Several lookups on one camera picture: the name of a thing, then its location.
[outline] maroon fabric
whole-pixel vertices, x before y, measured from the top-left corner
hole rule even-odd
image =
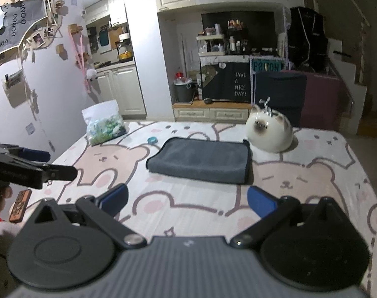
[[[337,77],[323,74],[298,73],[307,76],[306,95],[300,117],[300,127],[338,130],[339,97],[343,91],[344,82]]]

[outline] kitchen counter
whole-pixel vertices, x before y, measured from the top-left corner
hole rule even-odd
[[[104,71],[109,71],[110,69],[116,69],[116,68],[121,68],[121,67],[126,67],[126,66],[132,66],[135,64],[134,60],[127,61],[125,63],[119,63],[118,61],[111,63],[110,65],[102,68],[98,68],[96,71],[98,73],[104,72]]]

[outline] bear print tablecloth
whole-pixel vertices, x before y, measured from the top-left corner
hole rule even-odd
[[[49,182],[34,190],[25,220],[44,197],[74,203],[98,196],[119,183],[129,188],[129,201],[116,219],[151,241],[152,236],[235,234],[259,220],[247,203],[248,186],[225,185],[149,173],[146,159],[171,137],[242,141],[245,126],[194,122],[130,122],[128,134],[91,147],[85,137],[55,164],[74,165],[73,182]],[[364,290],[377,298],[377,198],[357,157],[334,131],[294,129],[297,147],[269,154],[252,147],[254,184],[276,197],[291,195],[303,203],[334,197],[369,245],[372,261]],[[148,145],[151,136],[156,145]]]

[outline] blue ring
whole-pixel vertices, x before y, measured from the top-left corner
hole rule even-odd
[[[154,145],[158,142],[158,139],[156,137],[150,137],[147,139],[147,143],[150,145]]]

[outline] drawer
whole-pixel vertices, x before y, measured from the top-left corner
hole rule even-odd
[[[210,109],[210,118],[214,120],[242,120],[248,119],[246,109]]]
[[[174,109],[175,117],[209,118],[209,109]]]

